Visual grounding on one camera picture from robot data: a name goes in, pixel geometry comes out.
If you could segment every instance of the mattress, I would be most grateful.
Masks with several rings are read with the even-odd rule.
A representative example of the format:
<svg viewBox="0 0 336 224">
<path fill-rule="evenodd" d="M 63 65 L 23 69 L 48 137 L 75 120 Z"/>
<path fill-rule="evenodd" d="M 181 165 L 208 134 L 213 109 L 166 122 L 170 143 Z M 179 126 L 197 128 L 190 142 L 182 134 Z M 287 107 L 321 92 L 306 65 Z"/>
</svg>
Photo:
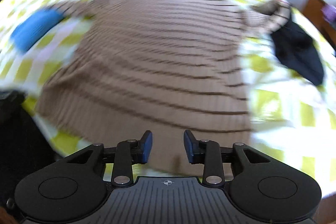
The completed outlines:
<svg viewBox="0 0 336 224">
<path fill-rule="evenodd" d="M 91 21 L 89 18 L 66 18 L 24 55 L 9 40 L 14 28 L 31 13 L 58 1 L 62 0 L 0 2 L 0 89 L 17 89 L 27 94 L 23 107 L 53 149 L 66 156 L 90 143 L 71 132 L 55 128 L 40 117 L 34 107 L 43 84 L 69 62 Z M 232 1 L 246 8 L 266 0 Z M 249 84 L 249 107 L 254 127 L 251 144 L 314 177 L 321 186 L 323 197 L 327 197 L 336 192 L 336 150 L 332 147 L 336 143 L 335 52 L 298 10 L 292 11 L 293 20 L 314 39 L 325 79 L 322 85 L 313 86 L 279 63 L 269 36 L 247 37 L 241 44 L 240 54 L 243 79 Z M 109 165 L 105 180 L 110 178 L 111 170 L 112 165 Z M 133 173 L 134 176 L 170 175 L 150 170 L 145 165 L 134 165 Z"/>
</svg>

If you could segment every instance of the blue fabric patch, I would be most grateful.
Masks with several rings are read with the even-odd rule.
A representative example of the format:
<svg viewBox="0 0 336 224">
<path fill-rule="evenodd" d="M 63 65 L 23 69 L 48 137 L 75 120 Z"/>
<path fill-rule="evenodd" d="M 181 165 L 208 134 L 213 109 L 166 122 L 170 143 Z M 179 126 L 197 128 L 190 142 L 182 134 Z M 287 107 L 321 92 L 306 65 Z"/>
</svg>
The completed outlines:
<svg viewBox="0 0 336 224">
<path fill-rule="evenodd" d="M 64 18 L 57 10 L 41 9 L 18 25 L 10 36 L 14 46 L 27 52 L 40 38 Z"/>
</svg>

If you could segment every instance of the striped brown fabric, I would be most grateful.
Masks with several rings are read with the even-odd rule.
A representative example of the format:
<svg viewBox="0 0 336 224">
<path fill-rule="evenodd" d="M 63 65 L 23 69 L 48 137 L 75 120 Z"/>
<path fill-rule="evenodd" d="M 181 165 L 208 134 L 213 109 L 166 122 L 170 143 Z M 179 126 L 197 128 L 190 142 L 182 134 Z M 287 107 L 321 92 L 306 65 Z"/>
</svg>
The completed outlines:
<svg viewBox="0 0 336 224">
<path fill-rule="evenodd" d="M 260 6 L 251 6 L 244 11 L 247 25 L 246 36 L 256 37 L 271 34 L 288 22 L 291 7 L 288 3 L 271 0 Z"/>
<path fill-rule="evenodd" d="M 54 7 L 95 18 L 71 64 L 43 87 L 37 111 L 53 124 L 105 146 L 151 130 L 150 165 L 183 174 L 201 172 L 187 162 L 185 129 L 221 145 L 249 141 L 237 53 L 247 26 L 239 6 L 93 0 Z"/>
</svg>

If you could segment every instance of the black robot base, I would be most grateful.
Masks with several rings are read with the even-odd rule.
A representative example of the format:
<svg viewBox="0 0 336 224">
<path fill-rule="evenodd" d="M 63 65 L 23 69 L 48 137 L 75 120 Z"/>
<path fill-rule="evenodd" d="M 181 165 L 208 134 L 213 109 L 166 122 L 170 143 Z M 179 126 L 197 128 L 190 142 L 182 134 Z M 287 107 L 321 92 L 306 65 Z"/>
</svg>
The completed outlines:
<svg viewBox="0 0 336 224">
<path fill-rule="evenodd" d="M 15 202 L 23 224 L 170 224 L 300 223 L 311 219 L 321 190 L 310 176 L 258 150 L 235 143 L 220 147 L 184 132 L 191 164 L 203 164 L 197 177 L 138 177 L 132 165 L 145 164 L 152 133 L 117 147 L 90 145 L 25 177 Z M 225 181 L 222 163 L 231 163 L 234 179 Z M 102 180 L 114 163 L 111 182 Z"/>
</svg>

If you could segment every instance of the purple object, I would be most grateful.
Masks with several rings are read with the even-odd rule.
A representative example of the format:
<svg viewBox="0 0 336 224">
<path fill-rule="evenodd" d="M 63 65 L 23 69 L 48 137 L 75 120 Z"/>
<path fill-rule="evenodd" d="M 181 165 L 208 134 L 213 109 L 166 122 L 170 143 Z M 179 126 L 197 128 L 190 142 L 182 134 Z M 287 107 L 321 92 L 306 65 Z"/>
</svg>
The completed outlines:
<svg viewBox="0 0 336 224">
<path fill-rule="evenodd" d="M 329 22 L 329 23 L 333 23 L 334 21 L 336 21 L 336 7 L 326 4 L 323 8 L 322 8 L 322 13 L 324 15 L 324 19 Z"/>
</svg>

